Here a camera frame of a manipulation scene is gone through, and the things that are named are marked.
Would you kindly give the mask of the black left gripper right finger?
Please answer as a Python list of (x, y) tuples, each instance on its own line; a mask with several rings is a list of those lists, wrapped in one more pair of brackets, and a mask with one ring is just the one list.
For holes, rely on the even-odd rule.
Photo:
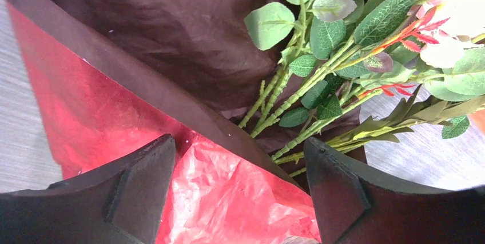
[(460, 191), (407, 181), (324, 142), (304, 144), (322, 243), (483, 243), (484, 187)]

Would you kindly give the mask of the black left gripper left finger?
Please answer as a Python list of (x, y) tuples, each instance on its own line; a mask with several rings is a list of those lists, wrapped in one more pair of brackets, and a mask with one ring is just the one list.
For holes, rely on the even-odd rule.
[(154, 243), (176, 158), (174, 138), (44, 190), (1, 194), (2, 243)]

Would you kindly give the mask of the red wrapping paper sheet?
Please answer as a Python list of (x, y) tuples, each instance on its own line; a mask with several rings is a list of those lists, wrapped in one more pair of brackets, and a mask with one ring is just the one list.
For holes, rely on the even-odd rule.
[[(242, 16), (266, 0), (218, 0), (224, 5), (223, 54), (242, 69), (235, 51), (254, 53), (242, 34)], [(142, 0), (7, 0), (21, 53), (34, 86), (50, 147), (72, 141), (101, 163), (122, 158), (153, 140), (169, 134), (176, 158), (196, 147), (212, 145), (212, 153), (241, 160), (250, 171), (259, 171), (289, 190), (300, 205), (308, 196), (282, 169), (272, 163), (250, 137), (216, 112), (249, 101), (236, 98), (241, 88), (230, 85), (209, 93), (209, 99), (192, 96), (180, 88), (176, 74), (181, 65), (172, 61), (155, 67), (135, 48), (147, 29), (137, 27), (133, 16)], [(69, 153), (58, 152), (67, 179), (81, 167), (70, 164)]]

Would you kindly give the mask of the pink flower bouquet red wrap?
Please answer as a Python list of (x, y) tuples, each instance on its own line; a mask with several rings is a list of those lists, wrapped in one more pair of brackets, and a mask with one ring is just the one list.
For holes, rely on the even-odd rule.
[(302, 160), (295, 147), (380, 94), (401, 100), (387, 117), (332, 138), (331, 147), (348, 153), (396, 142), (423, 123), (455, 138), (484, 109), (484, 0), (283, 0), (244, 23), (260, 50), (289, 39), (275, 76), (239, 123), (245, 128), (259, 115), (251, 137), (273, 125), (299, 128), (272, 155), (277, 165)]

